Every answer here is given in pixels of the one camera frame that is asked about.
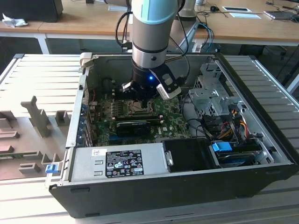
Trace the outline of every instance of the blue cable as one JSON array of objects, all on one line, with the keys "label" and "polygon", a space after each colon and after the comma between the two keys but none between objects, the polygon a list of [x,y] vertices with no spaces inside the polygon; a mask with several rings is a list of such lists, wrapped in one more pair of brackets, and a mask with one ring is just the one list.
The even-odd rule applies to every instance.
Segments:
[{"label": "blue cable", "polygon": [[203,23],[199,23],[199,24],[202,25],[204,28],[206,28],[207,31],[209,32],[209,35],[210,35],[210,43],[209,43],[209,47],[206,49],[206,52],[208,52],[208,51],[209,51],[209,48],[210,48],[210,46],[211,46],[211,44],[212,44],[212,34],[211,34],[211,30],[210,30],[210,28],[208,28],[205,24],[203,24]]}]

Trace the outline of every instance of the black device on desk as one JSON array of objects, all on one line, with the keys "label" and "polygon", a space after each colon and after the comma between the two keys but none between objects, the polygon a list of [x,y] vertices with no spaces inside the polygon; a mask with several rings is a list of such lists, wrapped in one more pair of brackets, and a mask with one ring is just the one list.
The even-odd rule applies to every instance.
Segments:
[{"label": "black device on desk", "polygon": [[61,0],[0,0],[1,17],[57,22],[62,11]]}]

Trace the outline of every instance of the blue latch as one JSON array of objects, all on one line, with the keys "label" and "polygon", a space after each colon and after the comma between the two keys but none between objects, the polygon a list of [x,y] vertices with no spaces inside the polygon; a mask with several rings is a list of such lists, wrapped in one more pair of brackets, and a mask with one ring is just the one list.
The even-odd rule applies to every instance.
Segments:
[{"label": "blue latch", "polygon": [[226,152],[226,151],[232,151],[232,147],[230,146],[229,142],[227,141],[218,141],[215,142],[213,145],[214,152]]},{"label": "blue latch", "polygon": [[58,164],[49,164],[49,165],[47,165],[47,167],[46,167],[46,173],[47,174],[56,174],[58,172],[59,172]]}]

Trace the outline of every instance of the green circuit board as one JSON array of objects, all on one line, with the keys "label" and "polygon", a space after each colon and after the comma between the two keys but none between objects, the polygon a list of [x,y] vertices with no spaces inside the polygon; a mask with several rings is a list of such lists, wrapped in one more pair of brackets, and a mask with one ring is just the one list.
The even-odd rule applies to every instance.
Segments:
[{"label": "green circuit board", "polygon": [[[97,146],[144,144],[173,138],[190,138],[187,124],[180,114],[179,103],[178,98],[169,101],[157,98],[150,100],[148,107],[142,109],[138,101],[113,100],[112,97],[100,99],[101,118],[97,122]],[[116,134],[116,125],[122,118],[129,117],[130,121],[141,121],[140,117],[150,116],[152,118],[160,115],[162,118],[154,120],[157,124],[151,125],[149,135],[118,137]]]}]

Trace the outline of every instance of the warning label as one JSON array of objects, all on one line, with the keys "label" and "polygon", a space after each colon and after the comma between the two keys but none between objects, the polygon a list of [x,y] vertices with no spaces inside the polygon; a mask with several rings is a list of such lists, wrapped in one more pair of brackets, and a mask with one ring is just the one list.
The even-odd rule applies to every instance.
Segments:
[{"label": "warning label", "polygon": [[106,177],[144,175],[141,150],[106,153]]}]

